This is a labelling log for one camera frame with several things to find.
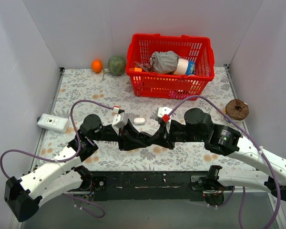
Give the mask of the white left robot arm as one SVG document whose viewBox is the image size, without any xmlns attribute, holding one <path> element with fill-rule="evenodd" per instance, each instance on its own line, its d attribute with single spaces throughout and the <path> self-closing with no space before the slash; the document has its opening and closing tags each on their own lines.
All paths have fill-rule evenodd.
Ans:
<svg viewBox="0 0 286 229">
<path fill-rule="evenodd" d="M 125 113 L 116 114 L 104 126 L 96 114 L 85 117 L 75 138 L 51 162 L 5 185 L 4 199 L 18 222 L 31 218 L 39 208 L 64 192 L 79 189 L 94 192 L 105 187 L 106 179 L 94 177 L 81 163 L 98 150 L 96 141 L 118 142 L 120 150 L 145 148 L 150 134 L 138 132 Z"/>
</svg>

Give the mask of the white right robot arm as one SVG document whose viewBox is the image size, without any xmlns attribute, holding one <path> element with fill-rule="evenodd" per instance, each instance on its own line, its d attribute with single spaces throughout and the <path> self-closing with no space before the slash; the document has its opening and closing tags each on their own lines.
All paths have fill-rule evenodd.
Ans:
<svg viewBox="0 0 286 229">
<path fill-rule="evenodd" d="M 240 132 L 212 122 L 201 109 L 192 108 L 184 114 L 184 124 L 169 119 L 167 114 L 157 118 L 158 131 L 147 139 L 147 144 L 173 149 L 177 142 L 202 142 L 214 154 L 242 161 L 255 169 L 237 171 L 222 166 L 211 166 L 205 177 L 194 181 L 200 190 L 239 186 L 266 191 L 286 201 L 286 159 L 267 150 L 259 153 L 253 143 Z"/>
</svg>

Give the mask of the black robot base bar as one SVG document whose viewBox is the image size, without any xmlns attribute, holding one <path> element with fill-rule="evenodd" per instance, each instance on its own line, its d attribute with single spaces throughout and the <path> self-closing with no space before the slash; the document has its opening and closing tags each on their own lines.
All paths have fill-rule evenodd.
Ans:
<svg viewBox="0 0 286 229">
<path fill-rule="evenodd" d="M 95 171 L 75 193 L 88 194 L 94 201 L 189 200 L 221 205 L 225 201 L 220 185 L 206 183 L 206 171 Z"/>
</svg>

